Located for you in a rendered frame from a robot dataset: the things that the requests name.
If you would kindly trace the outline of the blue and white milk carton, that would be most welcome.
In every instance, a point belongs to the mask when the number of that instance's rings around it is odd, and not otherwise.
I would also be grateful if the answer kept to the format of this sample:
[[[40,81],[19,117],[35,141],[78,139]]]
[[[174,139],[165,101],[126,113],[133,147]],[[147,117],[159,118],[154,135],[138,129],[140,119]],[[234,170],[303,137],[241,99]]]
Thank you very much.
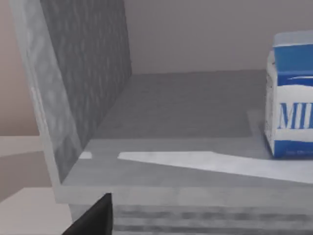
[[[272,156],[313,156],[313,30],[276,34],[266,72],[265,136]]]

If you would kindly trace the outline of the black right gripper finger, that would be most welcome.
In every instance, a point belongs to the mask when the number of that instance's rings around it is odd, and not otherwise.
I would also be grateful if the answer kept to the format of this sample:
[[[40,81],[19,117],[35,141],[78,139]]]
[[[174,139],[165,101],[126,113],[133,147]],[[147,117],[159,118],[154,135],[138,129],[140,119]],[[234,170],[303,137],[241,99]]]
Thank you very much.
[[[112,194],[106,193],[61,235],[112,235]]]

